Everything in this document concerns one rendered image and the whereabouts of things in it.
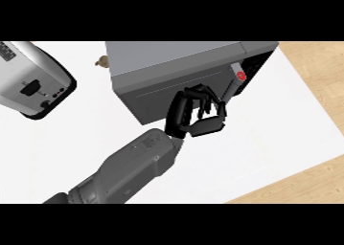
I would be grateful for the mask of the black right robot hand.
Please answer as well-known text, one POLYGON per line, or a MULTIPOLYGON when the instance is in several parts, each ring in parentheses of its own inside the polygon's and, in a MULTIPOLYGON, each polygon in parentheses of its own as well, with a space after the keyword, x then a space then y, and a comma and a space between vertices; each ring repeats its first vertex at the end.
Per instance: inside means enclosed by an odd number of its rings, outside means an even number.
POLYGON ((212 88, 203 84, 187 87, 179 91, 172 101, 166 116, 165 132, 169 136, 184 139, 219 132, 225 127, 225 102, 219 99, 212 88), (190 123, 194 102, 199 101, 199 120, 190 123))

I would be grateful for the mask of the grey microwave door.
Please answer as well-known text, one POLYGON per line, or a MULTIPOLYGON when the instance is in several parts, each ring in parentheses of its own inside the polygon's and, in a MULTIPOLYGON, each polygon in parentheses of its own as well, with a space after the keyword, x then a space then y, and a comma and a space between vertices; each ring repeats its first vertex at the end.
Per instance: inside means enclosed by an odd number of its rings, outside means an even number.
POLYGON ((153 85, 141 83, 122 88, 115 87, 115 92, 140 123, 148 124, 166 118, 171 103, 179 91, 203 84, 222 98, 233 78, 230 66, 221 66, 153 85))

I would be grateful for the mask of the grey microwave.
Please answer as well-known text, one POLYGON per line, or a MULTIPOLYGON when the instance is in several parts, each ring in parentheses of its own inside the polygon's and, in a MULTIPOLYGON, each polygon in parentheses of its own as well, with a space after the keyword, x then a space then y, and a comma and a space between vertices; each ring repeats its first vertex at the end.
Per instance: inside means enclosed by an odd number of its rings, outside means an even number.
POLYGON ((224 101, 238 96, 280 45, 277 41, 109 41, 113 90, 230 66, 224 101))

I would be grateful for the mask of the small tan object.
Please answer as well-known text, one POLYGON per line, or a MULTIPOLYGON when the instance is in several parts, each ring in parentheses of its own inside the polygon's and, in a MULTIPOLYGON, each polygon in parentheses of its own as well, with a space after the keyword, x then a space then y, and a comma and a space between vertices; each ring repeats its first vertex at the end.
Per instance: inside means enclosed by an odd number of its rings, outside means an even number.
POLYGON ((95 65, 109 68, 110 67, 109 57, 107 56, 100 57, 100 59, 95 62, 95 65))

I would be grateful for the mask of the silver toaster with black base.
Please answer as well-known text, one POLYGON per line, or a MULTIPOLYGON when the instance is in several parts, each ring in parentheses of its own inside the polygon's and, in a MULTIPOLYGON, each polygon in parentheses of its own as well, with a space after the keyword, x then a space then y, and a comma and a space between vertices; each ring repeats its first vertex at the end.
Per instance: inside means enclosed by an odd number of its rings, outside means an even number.
POLYGON ((78 88, 63 64, 30 41, 0 41, 0 104, 44 119, 78 88))

